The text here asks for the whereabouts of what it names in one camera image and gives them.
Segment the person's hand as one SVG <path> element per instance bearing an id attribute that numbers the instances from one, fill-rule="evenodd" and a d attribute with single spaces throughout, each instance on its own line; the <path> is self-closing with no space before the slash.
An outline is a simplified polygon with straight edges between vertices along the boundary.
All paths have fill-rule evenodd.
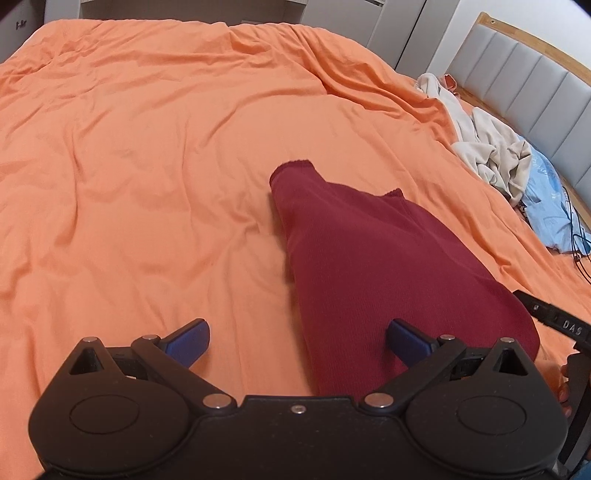
<path id="1" fill-rule="evenodd" d="M 570 388 L 568 381 L 570 376 L 568 365 L 558 366 L 555 362 L 541 360 L 537 363 L 537 368 L 561 405 L 565 417 L 569 418 L 572 415 L 572 407 L 569 403 Z"/>

